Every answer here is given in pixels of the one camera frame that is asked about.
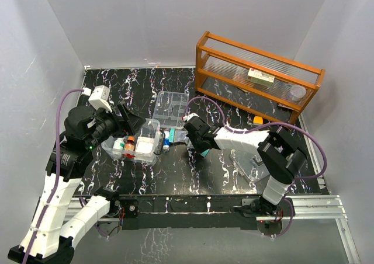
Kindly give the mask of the brown syrup bottle orange cap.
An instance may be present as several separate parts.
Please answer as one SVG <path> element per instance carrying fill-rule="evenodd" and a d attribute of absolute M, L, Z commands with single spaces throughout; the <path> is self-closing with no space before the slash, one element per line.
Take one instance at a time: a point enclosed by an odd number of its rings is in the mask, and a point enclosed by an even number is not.
<path fill-rule="evenodd" d="M 135 150 L 135 137 L 134 136 L 128 136 L 126 143 L 124 145 L 124 151 L 126 153 L 133 152 Z"/>

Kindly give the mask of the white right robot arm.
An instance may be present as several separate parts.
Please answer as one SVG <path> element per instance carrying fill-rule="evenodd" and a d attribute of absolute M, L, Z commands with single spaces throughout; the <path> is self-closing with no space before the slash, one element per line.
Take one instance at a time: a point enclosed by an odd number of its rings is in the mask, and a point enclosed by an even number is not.
<path fill-rule="evenodd" d="M 207 150 L 237 150 L 256 155 L 269 172 L 267 185 L 251 211 L 272 216 L 307 161 L 307 152 L 298 146 L 289 130 L 276 125 L 266 131 L 240 131 L 210 126 L 197 114 L 182 118 L 189 144 L 198 153 Z"/>

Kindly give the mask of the white gauze dressing packet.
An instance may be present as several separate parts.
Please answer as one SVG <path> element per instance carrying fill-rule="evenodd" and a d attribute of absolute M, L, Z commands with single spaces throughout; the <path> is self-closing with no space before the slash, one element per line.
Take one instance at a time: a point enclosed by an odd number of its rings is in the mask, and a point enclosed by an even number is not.
<path fill-rule="evenodd" d="M 154 146 L 154 138 L 138 137 L 136 141 L 135 152 L 140 154 L 152 154 Z"/>

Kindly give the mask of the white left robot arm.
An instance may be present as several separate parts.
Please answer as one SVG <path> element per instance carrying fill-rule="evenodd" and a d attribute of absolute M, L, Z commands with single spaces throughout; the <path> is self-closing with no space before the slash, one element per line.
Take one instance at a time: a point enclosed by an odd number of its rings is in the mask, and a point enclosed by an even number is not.
<path fill-rule="evenodd" d="M 77 106 L 64 121 L 46 166 L 44 189 L 30 228 L 22 242 L 9 250 L 16 263 L 70 263 L 85 234 L 107 215 L 120 211 L 119 194 L 101 187 L 68 222 L 64 221 L 75 190 L 82 181 L 93 151 L 109 137 L 135 135 L 146 122 L 119 104 L 119 113 Z"/>

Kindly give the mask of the white medicine bottle green label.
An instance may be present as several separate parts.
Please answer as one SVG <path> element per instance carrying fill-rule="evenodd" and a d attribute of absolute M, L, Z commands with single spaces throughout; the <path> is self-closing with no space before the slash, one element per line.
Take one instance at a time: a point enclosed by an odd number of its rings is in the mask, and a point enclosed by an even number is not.
<path fill-rule="evenodd" d="M 113 143 L 113 153 L 121 157 L 123 149 L 124 149 L 124 139 L 117 138 Z"/>

